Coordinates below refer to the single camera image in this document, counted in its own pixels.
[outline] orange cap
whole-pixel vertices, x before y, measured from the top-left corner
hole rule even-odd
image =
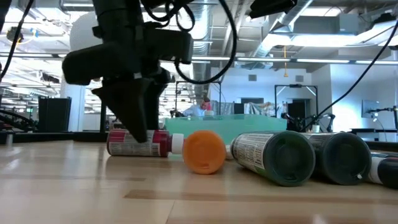
[[[224,164],[223,140],[213,131],[195,131],[184,141],[184,163],[197,174],[212,174]]]

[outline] green cylinder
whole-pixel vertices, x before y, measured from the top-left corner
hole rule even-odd
[[[302,185],[315,167],[312,145],[294,131],[243,133],[231,152],[238,164],[286,187]]]
[[[369,175],[372,164],[368,145],[351,133],[307,134],[317,157],[314,177],[340,185],[356,185]]]

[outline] teal plastic bin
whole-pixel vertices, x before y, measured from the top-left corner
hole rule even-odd
[[[167,118],[165,127],[171,134],[188,136],[198,130],[212,130],[219,134],[225,144],[241,133],[249,131],[285,131],[285,119],[256,114],[234,114],[191,118]]]

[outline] person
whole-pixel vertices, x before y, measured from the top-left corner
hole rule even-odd
[[[206,110],[211,110],[210,99],[204,97],[204,99],[200,102],[200,105],[192,105],[190,108],[186,109],[184,112],[184,116],[204,116]]]

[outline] desk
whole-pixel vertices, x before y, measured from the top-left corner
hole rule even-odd
[[[233,161],[214,175],[181,156],[109,157],[104,143],[0,146],[3,224],[398,223],[398,191],[311,180],[278,187]]]
[[[376,129],[376,128],[353,128],[351,133],[356,134],[360,138],[371,138],[379,141],[380,133],[397,133],[396,129]]]

